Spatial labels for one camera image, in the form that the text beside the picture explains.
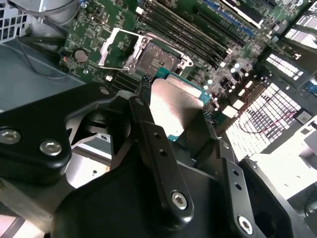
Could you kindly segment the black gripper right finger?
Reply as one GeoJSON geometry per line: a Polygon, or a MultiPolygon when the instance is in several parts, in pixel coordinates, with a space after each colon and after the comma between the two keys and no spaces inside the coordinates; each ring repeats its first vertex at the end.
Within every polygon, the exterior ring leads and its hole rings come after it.
{"type": "Polygon", "coordinates": [[[199,110],[184,136],[195,168],[218,184],[216,221],[223,237],[308,238],[309,227],[260,167],[248,158],[236,163],[230,144],[217,137],[209,118],[199,110]]]}

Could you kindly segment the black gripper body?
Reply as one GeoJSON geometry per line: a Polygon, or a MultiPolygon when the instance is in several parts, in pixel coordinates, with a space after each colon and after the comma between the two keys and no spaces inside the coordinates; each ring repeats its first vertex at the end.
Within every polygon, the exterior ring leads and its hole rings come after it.
{"type": "Polygon", "coordinates": [[[223,238],[218,184],[156,149],[71,192],[56,211],[55,238],[223,238]]]}

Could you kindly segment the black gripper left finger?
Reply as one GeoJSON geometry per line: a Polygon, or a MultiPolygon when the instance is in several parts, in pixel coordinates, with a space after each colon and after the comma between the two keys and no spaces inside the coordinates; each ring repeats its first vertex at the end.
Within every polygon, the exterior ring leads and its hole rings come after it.
{"type": "Polygon", "coordinates": [[[155,183],[158,212],[174,225],[188,223],[194,206],[163,128],[135,94],[90,83],[2,112],[0,175],[30,184],[58,182],[72,149],[108,134],[112,163],[141,158],[155,183]]]}

